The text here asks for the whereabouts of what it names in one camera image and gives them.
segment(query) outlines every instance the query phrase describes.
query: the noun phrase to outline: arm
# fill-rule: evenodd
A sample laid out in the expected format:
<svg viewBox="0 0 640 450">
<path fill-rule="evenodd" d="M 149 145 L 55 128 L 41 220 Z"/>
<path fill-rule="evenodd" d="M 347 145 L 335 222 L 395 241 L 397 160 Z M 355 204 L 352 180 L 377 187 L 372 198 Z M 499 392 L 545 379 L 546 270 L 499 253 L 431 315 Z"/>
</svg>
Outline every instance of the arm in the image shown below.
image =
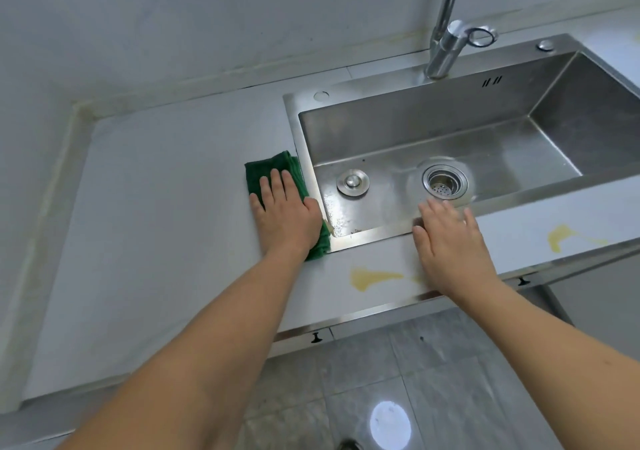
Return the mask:
<svg viewBox="0 0 640 450">
<path fill-rule="evenodd" d="M 502 283 L 469 209 L 465 221 L 446 202 L 420 212 L 413 239 L 429 281 L 492 338 L 564 448 L 640 448 L 640 364 Z"/>
<path fill-rule="evenodd" d="M 282 319 L 322 215 L 291 174 L 260 179 L 250 196 L 264 258 L 140 367 L 63 450 L 231 449 L 250 391 Z"/>
</svg>

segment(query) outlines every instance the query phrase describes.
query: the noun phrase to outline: green cloth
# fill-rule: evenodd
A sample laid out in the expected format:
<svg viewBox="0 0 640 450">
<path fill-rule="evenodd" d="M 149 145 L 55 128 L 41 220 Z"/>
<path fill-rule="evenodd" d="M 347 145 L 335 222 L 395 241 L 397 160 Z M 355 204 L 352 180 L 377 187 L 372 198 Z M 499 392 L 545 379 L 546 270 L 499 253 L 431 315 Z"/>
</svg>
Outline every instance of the green cloth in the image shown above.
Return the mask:
<svg viewBox="0 0 640 450">
<path fill-rule="evenodd" d="M 292 156 L 289 151 L 284 151 L 270 159 L 257 160 L 255 162 L 248 162 L 244 164 L 246 186 L 249 189 L 249 193 L 251 194 L 253 192 L 254 194 L 257 194 L 263 207 L 264 203 L 262 202 L 262 193 L 260 192 L 260 178 L 262 176 L 267 177 L 267 179 L 269 179 L 269 184 L 271 184 L 271 169 L 278 169 L 279 172 L 289 171 L 293 181 L 296 183 L 296 187 L 300 193 L 300 198 L 304 199 L 309 196 L 305 179 L 302 177 L 302 170 L 300 169 L 300 162 L 298 161 L 298 158 Z M 320 238 L 318 239 L 316 246 L 311 248 L 311 251 L 305 261 L 322 258 L 325 253 L 329 251 L 329 236 L 329 229 L 326 227 L 326 223 L 323 222 L 320 230 Z"/>
</svg>

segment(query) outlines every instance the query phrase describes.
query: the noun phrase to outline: person's left hand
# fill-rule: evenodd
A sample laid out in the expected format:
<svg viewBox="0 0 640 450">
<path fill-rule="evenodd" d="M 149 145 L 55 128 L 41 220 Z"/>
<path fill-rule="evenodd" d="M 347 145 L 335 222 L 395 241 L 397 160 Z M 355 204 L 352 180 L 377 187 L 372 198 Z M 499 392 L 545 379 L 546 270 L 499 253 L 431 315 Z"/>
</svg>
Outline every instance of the person's left hand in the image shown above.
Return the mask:
<svg viewBox="0 0 640 450">
<path fill-rule="evenodd" d="M 322 212 L 315 199 L 300 200 L 296 183 L 288 171 L 271 171 L 271 187 L 266 177 L 260 178 L 264 208 L 258 196 L 251 193 L 249 202 L 258 227 L 262 253 L 281 248 L 295 250 L 307 257 L 317 243 L 322 228 Z"/>
</svg>

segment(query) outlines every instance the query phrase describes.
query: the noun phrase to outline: faucet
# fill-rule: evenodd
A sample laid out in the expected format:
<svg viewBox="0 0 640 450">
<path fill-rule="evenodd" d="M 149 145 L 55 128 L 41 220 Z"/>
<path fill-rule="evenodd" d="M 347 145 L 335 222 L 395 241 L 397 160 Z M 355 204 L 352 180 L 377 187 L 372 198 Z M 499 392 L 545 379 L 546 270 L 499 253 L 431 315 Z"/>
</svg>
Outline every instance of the faucet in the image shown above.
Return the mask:
<svg viewBox="0 0 640 450">
<path fill-rule="evenodd" d="M 472 26 L 462 21 L 449 23 L 456 0 L 443 0 L 436 26 L 429 41 L 429 64 L 424 74 L 432 80 L 444 78 L 467 44 L 486 48 L 498 40 L 498 32 L 491 26 Z"/>
</svg>

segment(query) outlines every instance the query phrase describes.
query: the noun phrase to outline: white countertop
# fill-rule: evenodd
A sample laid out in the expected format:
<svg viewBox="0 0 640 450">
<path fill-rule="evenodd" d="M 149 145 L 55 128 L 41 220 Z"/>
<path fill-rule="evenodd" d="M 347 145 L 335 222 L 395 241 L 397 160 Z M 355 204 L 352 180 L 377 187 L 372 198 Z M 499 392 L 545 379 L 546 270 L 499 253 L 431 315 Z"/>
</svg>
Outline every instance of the white countertop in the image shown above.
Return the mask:
<svg viewBox="0 0 640 450">
<path fill-rule="evenodd" d="M 497 46 L 569 32 L 640 85 L 640 10 L 503 35 Z M 128 373 L 259 259 L 244 163 L 295 151 L 282 95 L 415 66 L 426 53 L 151 108 L 97 124 L 36 357 L 33 398 Z M 553 252 L 558 225 L 619 243 L 640 237 L 640 176 L 481 217 L 499 273 L 598 248 Z M 356 290 L 353 268 L 403 279 Z M 425 292 L 410 236 L 305 264 L 280 330 Z"/>
</svg>

